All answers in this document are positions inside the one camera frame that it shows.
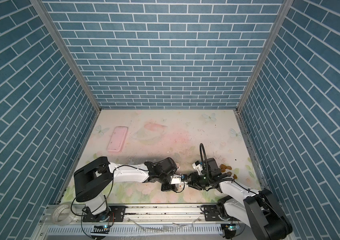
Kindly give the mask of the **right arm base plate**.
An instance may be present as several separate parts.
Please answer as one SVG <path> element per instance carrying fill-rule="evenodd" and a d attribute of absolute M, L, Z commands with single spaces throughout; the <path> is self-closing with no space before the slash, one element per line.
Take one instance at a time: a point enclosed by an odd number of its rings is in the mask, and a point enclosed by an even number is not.
<path fill-rule="evenodd" d="M 201 205 L 200 209 L 206 222 L 227 221 L 229 219 L 221 205 Z"/>

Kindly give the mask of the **white staple box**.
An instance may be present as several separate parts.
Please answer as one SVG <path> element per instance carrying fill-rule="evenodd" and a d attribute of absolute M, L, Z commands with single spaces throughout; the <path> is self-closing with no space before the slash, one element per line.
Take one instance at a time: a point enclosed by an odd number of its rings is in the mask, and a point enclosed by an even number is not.
<path fill-rule="evenodd" d="M 188 176 L 187 175 L 181 175 L 180 178 L 181 178 L 181 182 L 185 182 L 186 183 Z"/>

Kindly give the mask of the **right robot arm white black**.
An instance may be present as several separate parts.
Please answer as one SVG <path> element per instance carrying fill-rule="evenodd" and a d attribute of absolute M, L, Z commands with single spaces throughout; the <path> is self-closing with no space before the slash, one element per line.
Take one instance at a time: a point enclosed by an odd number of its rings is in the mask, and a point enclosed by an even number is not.
<path fill-rule="evenodd" d="M 216 189 L 226 195 L 218 203 L 222 218 L 233 217 L 249 226 L 258 240 L 282 240 L 293 232 L 293 227 L 270 190 L 245 187 L 226 173 L 200 175 L 191 173 L 189 187 L 196 190 Z"/>

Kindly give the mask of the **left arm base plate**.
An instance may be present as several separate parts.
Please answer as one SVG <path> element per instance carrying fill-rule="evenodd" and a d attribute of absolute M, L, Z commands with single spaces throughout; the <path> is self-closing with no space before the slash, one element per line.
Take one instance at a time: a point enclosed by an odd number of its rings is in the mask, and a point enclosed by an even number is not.
<path fill-rule="evenodd" d="M 85 207 L 82 221 L 85 223 L 122 222 L 124 219 L 125 210 L 125 206 L 111 206 L 108 207 L 106 211 L 96 215 L 90 212 L 89 207 Z"/>

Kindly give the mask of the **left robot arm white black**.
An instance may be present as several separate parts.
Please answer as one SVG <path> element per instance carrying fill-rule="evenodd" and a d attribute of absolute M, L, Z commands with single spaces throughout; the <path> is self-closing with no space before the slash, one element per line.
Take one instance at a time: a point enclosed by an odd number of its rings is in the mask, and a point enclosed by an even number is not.
<path fill-rule="evenodd" d="M 107 157 L 99 157 L 74 172 L 75 200 L 85 203 L 92 214 L 98 215 L 106 211 L 108 197 L 101 193 L 107 186 L 122 182 L 169 185 L 177 169 L 171 158 L 155 163 L 120 165 L 109 162 Z"/>

